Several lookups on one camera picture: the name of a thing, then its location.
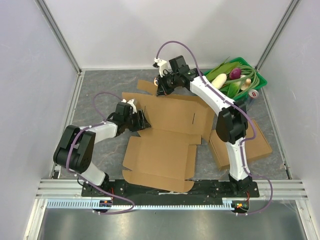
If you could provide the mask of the brown cardboard box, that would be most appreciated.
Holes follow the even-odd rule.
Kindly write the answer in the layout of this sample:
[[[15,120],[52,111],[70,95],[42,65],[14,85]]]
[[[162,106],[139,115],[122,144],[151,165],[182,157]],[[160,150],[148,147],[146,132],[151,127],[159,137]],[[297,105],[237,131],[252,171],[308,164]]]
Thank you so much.
[[[266,158],[272,153],[272,148],[260,130],[257,122],[254,119],[252,121],[256,130],[256,138],[245,142],[247,163]],[[218,170],[229,170],[230,163],[226,143],[220,140],[215,129],[210,133],[208,145]]]

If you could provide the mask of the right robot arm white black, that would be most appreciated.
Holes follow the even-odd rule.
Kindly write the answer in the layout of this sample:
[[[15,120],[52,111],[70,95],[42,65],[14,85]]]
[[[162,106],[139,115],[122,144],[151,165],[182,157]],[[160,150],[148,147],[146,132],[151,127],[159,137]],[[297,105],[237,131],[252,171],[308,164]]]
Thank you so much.
[[[245,104],[234,101],[214,87],[198,69],[190,69],[182,55],[169,61],[154,58],[158,69],[154,80],[157,96],[168,96],[177,87],[188,89],[200,97],[217,115],[216,134],[226,145],[229,158],[229,191],[242,196],[252,183],[245,153],[248,120]]]

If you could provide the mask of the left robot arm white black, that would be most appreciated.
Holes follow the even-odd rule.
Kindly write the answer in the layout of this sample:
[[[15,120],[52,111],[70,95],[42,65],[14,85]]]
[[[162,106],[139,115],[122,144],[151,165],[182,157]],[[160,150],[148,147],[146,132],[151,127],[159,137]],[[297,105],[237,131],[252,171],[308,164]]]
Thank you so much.
[[[84,127],[68,125],[55,149],[53,162],[92,183],[92,191],[104,197],[110,191],[109,175],[92,162],[95,144],[118,137],[125,130],[138,132],[150,127],[134,99],[118,102],[115,111],[98,124]]]

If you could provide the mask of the cardboard sheet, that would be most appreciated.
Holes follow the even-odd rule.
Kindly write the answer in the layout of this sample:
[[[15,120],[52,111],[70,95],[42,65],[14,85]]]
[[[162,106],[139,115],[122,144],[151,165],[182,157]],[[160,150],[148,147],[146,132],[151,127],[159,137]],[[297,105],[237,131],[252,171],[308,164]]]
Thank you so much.
[[[122,175],[130,184],[185,193],[194,182],[197,146],[208,141],[214,111],[200,97],[156,96],[157,87],[139,80],[142,93],[124,92],[135,99],[151,127],[129,138]]]

